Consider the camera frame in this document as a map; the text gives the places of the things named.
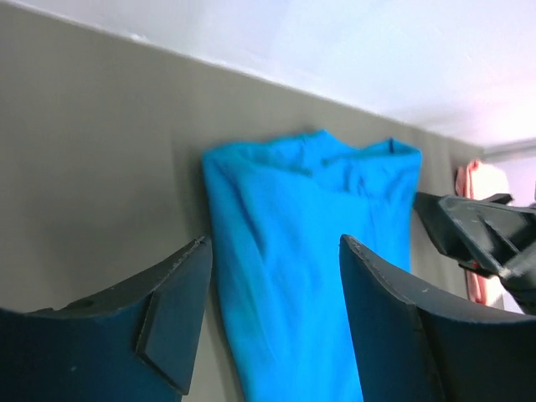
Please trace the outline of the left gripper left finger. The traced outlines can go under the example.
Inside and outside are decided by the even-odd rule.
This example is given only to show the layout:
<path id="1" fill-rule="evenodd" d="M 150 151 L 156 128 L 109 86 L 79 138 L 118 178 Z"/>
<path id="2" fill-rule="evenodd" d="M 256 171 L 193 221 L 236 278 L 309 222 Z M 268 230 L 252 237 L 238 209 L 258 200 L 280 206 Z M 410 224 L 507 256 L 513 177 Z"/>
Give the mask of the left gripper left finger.
<path id="1" fill-rule="evenodd" d="M 2 310 L 2 400 L 181 400 L 212 267 L 211 240 L 202 236 L 62 309 Z"/>

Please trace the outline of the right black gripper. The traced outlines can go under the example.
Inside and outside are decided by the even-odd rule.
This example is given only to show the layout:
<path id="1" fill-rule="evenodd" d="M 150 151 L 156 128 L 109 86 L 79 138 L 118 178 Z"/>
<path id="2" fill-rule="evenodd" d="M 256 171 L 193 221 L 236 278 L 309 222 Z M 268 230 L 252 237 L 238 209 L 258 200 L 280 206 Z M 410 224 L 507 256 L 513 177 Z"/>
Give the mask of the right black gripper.
<path id="1" fill-rule="evenodd" d="M 506 193 L 483 200 L 480 224 L 469 220 L 467 198 L 418 192 L 414 209 L 440 254 L 481 276 L 505 276 L 505 289 L 534 316 L 535 210 L 509 200 Z"/>

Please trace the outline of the blue t shirt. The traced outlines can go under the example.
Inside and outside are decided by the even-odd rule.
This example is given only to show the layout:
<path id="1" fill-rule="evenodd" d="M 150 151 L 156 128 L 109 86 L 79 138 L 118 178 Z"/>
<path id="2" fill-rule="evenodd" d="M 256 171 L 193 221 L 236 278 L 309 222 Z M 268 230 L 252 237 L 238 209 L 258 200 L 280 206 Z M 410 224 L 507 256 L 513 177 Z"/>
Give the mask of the blue t shirt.
<path id="1" fill-rule="evenodd" d="M 410 268 L 422 155 L 326 131 L 203 156 L 224 329 L 248 401 L 359 401 L 339 267 L 343 235 Z"/>

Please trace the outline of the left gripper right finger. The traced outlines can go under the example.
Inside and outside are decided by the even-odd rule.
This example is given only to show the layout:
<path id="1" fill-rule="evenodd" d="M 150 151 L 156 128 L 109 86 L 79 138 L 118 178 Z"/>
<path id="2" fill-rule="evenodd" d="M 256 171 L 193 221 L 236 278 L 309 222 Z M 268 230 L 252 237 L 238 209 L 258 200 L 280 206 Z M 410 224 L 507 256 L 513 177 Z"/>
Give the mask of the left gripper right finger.
<path id="1" fill-rule="evenodd" d="M 443 291 L 348 235 L 339 260 L 365 400 L 534 400 L 534 317 Z"/>

